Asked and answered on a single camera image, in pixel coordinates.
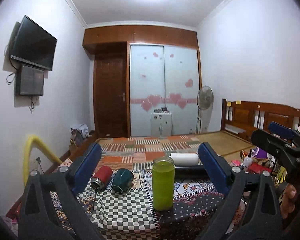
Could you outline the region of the person right hand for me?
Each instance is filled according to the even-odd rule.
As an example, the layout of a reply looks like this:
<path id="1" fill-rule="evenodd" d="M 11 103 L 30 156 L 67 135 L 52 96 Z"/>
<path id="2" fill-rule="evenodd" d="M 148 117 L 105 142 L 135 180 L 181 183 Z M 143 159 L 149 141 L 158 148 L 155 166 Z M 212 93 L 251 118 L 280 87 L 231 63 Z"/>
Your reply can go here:
<path id="1" fill-rule="evenodd" d="M 286 219 L 288 215 L 294 211 L 296 193 L 296 188 L 292 184 L 287 184 L 280 205 L 281 216 L 283 219 Z"/>

